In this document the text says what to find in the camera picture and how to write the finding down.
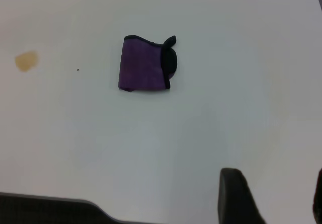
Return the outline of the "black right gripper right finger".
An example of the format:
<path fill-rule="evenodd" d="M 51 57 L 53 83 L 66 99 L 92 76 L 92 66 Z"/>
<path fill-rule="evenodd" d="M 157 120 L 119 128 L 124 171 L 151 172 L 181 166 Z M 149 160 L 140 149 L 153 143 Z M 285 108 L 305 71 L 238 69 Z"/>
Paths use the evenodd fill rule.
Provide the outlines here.
<path fill-rule="evenodd" d="M 322 169 L 319 171 L 312 206 L 313 216 L 317 224 L 322 224 Z"/>

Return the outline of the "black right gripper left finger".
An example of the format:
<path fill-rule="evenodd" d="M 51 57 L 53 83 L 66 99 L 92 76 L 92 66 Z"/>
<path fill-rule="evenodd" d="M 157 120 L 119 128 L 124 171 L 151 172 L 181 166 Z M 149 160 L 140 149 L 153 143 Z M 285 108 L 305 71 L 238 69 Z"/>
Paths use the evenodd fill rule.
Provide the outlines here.
<path fill-rule="evenodd" d="M 220 224 L 265 223 L 247 180 L 238 169 L 221 169 L 217 211 Z"/>

